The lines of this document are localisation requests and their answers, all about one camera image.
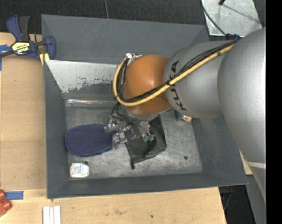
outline bin floor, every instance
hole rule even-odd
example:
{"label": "bin floor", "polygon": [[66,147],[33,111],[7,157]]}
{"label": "bin floor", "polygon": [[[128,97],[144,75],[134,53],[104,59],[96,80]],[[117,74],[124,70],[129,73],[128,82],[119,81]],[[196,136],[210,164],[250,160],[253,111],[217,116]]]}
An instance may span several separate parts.
{"label": "bin floor", "polygon": [[[67,105],[67,129],[86,124],[106,124],[112,107],[112,104],[107,107]],[[167,149],[154,158],[136,163],[135,169],[131,169],[130,156],[124,144],[98,156],[80,158],[69,154],[69,164],[87,161],[90,179],[202,172],[192,124],[177,120],[174,110],[161,114],[161,121]]]}

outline black floor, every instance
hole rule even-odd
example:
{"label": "black floor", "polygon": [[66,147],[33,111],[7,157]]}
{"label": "black floor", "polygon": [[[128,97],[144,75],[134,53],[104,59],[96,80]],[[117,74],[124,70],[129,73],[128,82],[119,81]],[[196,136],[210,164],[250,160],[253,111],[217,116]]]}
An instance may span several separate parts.
{"label": "black floor", "polygon": [[[264,27],[266,0],[253,1]],[[14,14],[31,16],[28,31],[38,34],[41,14],[205,24],[200,0],[0,0],[0,31],[7,30],[6,20]],[[255,224],[245,186],[220,192],[228,224]]]}

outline yellow label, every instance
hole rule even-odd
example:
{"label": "yellow label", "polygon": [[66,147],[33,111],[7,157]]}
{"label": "yellow label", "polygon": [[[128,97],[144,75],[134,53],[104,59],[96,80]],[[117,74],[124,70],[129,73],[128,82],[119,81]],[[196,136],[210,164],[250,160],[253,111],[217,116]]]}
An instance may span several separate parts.
{"label": "yellow label", "polygon": [[27,42],[17,42],[16,44],[14,44],[11,48],[14,51],[17,51],[18,54],[24,52],[24,51],[28,51],[29,50],[29,46],[30,44]]}

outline yellow cable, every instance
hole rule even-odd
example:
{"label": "yellow cable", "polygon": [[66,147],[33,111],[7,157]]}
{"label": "yellow cable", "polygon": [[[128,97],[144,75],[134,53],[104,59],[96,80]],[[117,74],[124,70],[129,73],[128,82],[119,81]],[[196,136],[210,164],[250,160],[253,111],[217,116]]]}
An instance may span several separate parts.
{"label": "yellow cable", "polygon": [[113,91],[114,91],[114,95],[117,99],[117,101],[125,106],[135,106],[135,105],[140,105],[142,103],[145,103],[153,98],[155,98],[156,96],[160,95],[162,92],[166,91],[170,86],[174,85],[176,82],[178,82],[179,80],[183,79],[184,77],[186,77],[187,75],[189,75],[190,73],[192,73],[193,71],[195,71],[197,68],[201,67],[202,65],[206,64],[207,62],[213,60],[214,58],[228,52],[233,45],[227,46],[223,49],[221,49],[219,52],[216,52],[208,57],[206,57],[205,59],[203,59],[202,61],[196,63],[194,66],[192,66],[190,69],[186,70],[185,72],[183,72],[182,74],[180,74],[179,76],[177,76],[176,78],[174,78],[173,80],[171,80],[169,82],[170,85],[165,85],[162,88],[160,88],[159,90],[157,90],[156,92],[154,92],[153,94],[151,94],[150,96],[142,99],[142,100],[138,100],[135,102],[125,102],[123,101],[119,96],[118,96],[118,92],[117,92],[117,88],[116,88],[116,84],[117,84],[117,77],[118,74],[121,70],[121,67],[123,66],[126,58],[121,62],[121,64],[118,66],[118,69],[116,70],[115,76],[114,76],[114,82],[113,82]]}

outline wooden table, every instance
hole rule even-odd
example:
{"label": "wooden table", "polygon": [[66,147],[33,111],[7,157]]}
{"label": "wooden table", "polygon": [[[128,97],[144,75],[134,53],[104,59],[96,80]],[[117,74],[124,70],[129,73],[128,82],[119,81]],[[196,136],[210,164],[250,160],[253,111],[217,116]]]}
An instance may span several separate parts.
{"label": "wooden table", "polygon": [[[11,34],[0,33],[0,45],[13,42]],[[24,199],[11,201],[12,208],[0,218],[0,224],[42,223],[43,206],[55,205],[61,206],[63,224],[226,223],[218,188],[47,199],[40,72],[41,63],[32,58],[15,55],[3,58],[0,187],[4,191],[24,190]]]}

